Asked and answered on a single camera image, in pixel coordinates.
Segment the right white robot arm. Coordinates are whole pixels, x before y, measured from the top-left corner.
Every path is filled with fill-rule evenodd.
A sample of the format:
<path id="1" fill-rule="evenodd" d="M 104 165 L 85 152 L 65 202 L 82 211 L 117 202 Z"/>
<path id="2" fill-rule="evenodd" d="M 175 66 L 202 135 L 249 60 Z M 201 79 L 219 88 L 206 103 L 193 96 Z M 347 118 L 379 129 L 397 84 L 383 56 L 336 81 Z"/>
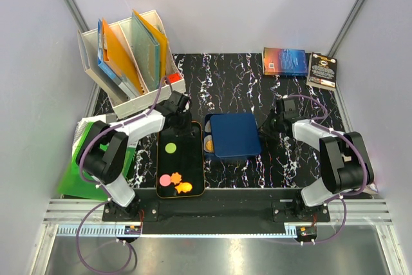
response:
<path id="1" fill-rule="evenodd" d="M 310 119 L 302 116 L 298 98 L 318 105 L 323 115 Z M 375 180 L 362 135 L 356 131 L 337 131 L 320 124 L 327 117 L 326 107 L 318 100 L 305 95 L 289 95 L 276 100 L 276 107 L 270 110 L 259 129 L 264 137 L 283 135 L 319 152 L 319 179 L 304 187 L 293 201 L 292 213 L 300 221 L 309 220 L 315 214 L 316 207 L 335 198 L 361 194 Z"/>

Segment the orange dotted round cookie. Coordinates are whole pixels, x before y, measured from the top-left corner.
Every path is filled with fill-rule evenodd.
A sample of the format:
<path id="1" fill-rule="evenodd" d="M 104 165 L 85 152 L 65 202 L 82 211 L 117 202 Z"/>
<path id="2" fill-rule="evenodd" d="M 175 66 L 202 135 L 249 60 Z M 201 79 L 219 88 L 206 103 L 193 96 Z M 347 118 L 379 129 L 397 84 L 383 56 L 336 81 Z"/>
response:
<path id="1" fill-rule="evenodd" d="M 205 144 L 206 151 L 212 153 L 214 151 L 212 140 L 208 140 Z"/>

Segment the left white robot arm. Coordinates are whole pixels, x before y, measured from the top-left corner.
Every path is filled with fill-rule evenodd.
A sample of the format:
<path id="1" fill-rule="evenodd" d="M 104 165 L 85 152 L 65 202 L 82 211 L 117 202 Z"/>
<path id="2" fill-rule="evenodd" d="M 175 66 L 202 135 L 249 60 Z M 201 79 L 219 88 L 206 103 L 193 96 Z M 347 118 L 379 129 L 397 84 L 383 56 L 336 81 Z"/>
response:
<path id="1" fill-rule="evenodd" d="M 88 122 L 77 145 L 75 163 L 79 175 L 95 184 L 117 204 L 116 212 L 126 221 L 138 216 L 139 205 L 134 202 L 135 192 L 122 174 L 126 152 L 141 138 L 164 129 L 179 134 L 190 133 L 191 100 L 188 95 L 173 91 L 170 97 L 142 113 L 128 119 L 107 124 L 101 120 Z"/>

